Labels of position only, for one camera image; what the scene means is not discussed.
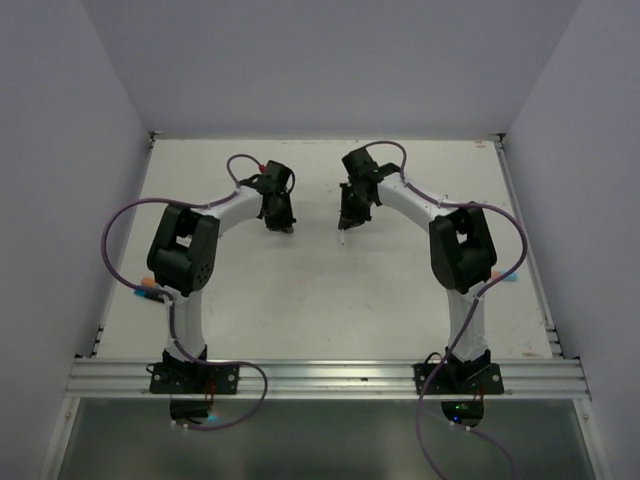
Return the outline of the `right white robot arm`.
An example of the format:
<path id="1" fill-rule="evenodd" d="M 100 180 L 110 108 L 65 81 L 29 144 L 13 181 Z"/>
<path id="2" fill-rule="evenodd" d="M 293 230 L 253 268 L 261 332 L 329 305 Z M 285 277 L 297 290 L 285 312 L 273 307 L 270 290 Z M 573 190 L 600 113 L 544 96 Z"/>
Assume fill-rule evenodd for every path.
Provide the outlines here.
<path id="1" fill-rule="evenodd" d="M 339 230 L 365 224 L 371 220 L 373 206 L 384 206 L 428 235 L 431 270 L 448 299 L 450 364 L 445 379 L 454 391 L 470 391 L 481 380 L 479 366 L 490 362 L 479 296 L 497 262 L 482 209 L 419 191 L 400 166 L 376 163 L 364 147 L 346 154 L 342 163 L 348 180 L 340 185 Z"/>

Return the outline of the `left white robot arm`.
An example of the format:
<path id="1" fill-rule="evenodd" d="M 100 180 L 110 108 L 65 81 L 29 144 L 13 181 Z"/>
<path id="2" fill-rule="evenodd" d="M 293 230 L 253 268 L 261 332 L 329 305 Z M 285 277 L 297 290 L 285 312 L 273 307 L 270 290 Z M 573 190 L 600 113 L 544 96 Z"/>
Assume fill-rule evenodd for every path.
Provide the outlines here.
<path id="1" fill-rule="evenodd" d="M 268 161 L 241 180 L 233 193 L 202 205 L 171 201 L 147 255 L 156 285 L 168 293 L 169 340 L 163 361 L 175 366 L 172 379 L 185 392 L 201 390 L 208 379 L 202 332 L 202 290 L 214 272 L 218 240 L 243 222 L 260 219 L 271 232 L 294 231 L 291 190 L 295 174 Z"/>

